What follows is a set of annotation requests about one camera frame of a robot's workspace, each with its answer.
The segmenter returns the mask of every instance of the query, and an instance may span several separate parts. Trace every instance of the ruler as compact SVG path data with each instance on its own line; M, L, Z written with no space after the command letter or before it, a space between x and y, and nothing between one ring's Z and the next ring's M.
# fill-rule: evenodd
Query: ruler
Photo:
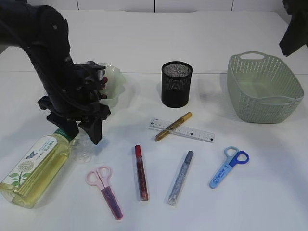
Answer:
M172 122L154 118L151 120L149 128L154 129L154 130L160 130L160 131L167 130L167 131L170 131L170 133L174 135L214 143L214 140L215 140L214 133L210 133L207 131L202 131L202 130L198 130L194 128L189 128L185 126L179 126L174 130L166 129L171 124Z

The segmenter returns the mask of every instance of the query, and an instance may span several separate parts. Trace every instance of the blue scissors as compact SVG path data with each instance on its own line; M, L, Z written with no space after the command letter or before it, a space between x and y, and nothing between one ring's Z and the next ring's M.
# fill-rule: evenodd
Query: blue scissors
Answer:
M229 155L228 150L234 150L235 152L233 155ZM238 157L242 154L246 156L246 160L238 160ZM211 189L216 188L235 165L243 165L249 161L249 155L244 151L239 151L239 149L236 147L227 147L225 149L225 155L227 156L227 160L223 163L216 175L211 180Z

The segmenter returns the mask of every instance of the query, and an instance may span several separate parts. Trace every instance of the bottle label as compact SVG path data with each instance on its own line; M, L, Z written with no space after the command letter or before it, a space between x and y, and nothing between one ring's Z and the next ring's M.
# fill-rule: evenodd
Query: bottle label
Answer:
M52 136L39 139L2 182L21 187L57 142L57 139Z

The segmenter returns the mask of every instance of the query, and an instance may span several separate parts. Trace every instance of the white wall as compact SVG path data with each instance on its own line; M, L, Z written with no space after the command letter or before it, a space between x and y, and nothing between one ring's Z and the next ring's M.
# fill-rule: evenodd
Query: white wall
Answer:
M154 0L78 0L80 10L153 12Z
M35 5L49 5L57 10L78 10L76 0L28 0L28 3Z
M32 5L50 5L57 10L124 10L153 12L154 0L28 0ZM155 0L156 12L274 11L287 23L282 0Z
M233 0L156 0L156 12L230 11Z
M274 11L287 23L290 22L289 16L282 0L234 0L233 11Z

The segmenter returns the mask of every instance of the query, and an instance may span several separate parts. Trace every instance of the silver glitter pen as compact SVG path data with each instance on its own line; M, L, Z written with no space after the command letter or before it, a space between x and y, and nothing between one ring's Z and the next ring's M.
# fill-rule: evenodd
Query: silver glitter pen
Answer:
M179 193L180 193L181 188L182 188L182 184L185 180L185 176L186 176L186 173L187 173L188 168L189 168L189 164L191 163L191 160L192 160L192 157L193 157L192 155L193 155L192 151L189 151L186 155L186 158L185 158L184 163L181 167L181 170L179 172L177 180L174 183L171 194L170 194L169 199L167 201L167 203L169 205L174 206L176 201L177 201L177 198L178 198Z

